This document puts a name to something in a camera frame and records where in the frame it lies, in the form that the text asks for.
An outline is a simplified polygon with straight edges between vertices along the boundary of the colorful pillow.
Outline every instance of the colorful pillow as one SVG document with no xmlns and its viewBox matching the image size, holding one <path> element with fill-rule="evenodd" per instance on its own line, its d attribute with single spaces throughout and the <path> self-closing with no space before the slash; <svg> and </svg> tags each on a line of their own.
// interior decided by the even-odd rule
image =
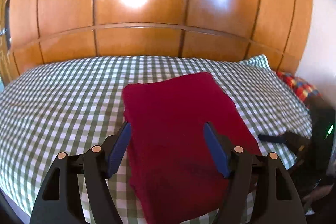
<svg viewBox="0 0 336 224">
<path fill-rule="evenodd" d="M 290 73 L 277 71 L 277 76 L 283 80 L 299 97 L 299 99 L 304 102 L 311 95 L 320 96 L 319 91 L 315 86 L 309 84 L 306 80 L 295 77 Z"/>
</svg>

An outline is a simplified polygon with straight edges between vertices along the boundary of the green led light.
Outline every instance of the green led light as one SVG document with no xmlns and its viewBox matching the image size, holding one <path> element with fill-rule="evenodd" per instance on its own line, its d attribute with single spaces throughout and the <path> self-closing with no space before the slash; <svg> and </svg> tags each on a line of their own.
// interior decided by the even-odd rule
<svg viewBox="0 0 336 224">
<path fill-rule="evenodd" d="M 332 125 L 332 126 L 330 127 L 328 133 L 330 133 L 330 132 L 333 130 L 333 128 L 334 128 L 334 125 Z"/>
<path fill-rule="evenodd" d="M 331 127 L 329 128 L 328 134 L 326 135 L 326 137 L 324 139 L 326 139 L 330 135 L 333 128 L 334 128 L 334 125 L 332 124 Z"/>
</svg>

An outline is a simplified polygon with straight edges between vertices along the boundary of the red towel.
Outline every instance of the red towel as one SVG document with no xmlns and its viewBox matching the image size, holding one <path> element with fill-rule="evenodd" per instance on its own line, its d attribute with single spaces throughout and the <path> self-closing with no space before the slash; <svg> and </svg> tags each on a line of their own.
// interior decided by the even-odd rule
<svg viewBox="0 0 336 224">
<path fill-rule="evenodd" d="M 235 104 L 209 73 L 130 84 L 123 92 L 131 123 L 130 185 L 149 224 L 174 224 L 219 208 L 228 181 L 203 138 L 205 122 L 250 153 L 258 144 Z"/>
</svg>

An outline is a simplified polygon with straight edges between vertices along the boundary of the blue gripper pad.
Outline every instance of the blue gripper pad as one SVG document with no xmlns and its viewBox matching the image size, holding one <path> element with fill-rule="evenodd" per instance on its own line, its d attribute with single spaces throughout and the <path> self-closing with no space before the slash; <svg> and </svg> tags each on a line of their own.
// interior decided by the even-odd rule
<svg viewBox="0 0 336 224">
<path fill-rule="evenodd" d="M 110 153 L 108 158 L 107 176 L 109 178 L 118 171 L 130 139 L 131 124 L 127 123 L 120 135 L 118 136 L 118 139 L 116 140 L 112 152 Z"/>
<path fill-rule="evenodd" d="M 224 178 L 228 178 L 230 175 L 228 155 L 225 153 L 222 146 L 220 145 L 209 123 L 206 123 L 204 125 L 203 135 L 218 172 L 221 173 Z"/>
</svg>

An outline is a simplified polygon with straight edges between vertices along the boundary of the gingham bedspread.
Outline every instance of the gingham bedspread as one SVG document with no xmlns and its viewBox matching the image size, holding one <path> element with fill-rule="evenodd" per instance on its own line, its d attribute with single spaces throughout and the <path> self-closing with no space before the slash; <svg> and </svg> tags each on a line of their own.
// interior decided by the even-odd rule
<svg viewBox="0 0 336 224">
<path fill-rule="evenodd" d="M 307 108 L 270 70 L 265 56 L 240 63 L 170 57 L 97 57 L 36 67 L 0 93 L 0 188 L 28 215 L 48 168 L 60 151 L 80 154 L 118 131 L 123 123 L 123 87 L 207 71 L 236 104 L 256 138 L 291 129 L 311 136 Z M 258 141 L 263 155 L 278 153 L 286 168 L 295 156 L 280 144 Z M 127 153 L 107 181 L 124 223 L 146 223 L 131 187 Z M 83 176 L 79 180 L 87 222 L 94 222 Z M 249 220 L 253 194 L 242 223 Z M 216 211 L 186 223 L 211 223 Z"/>
</svg>

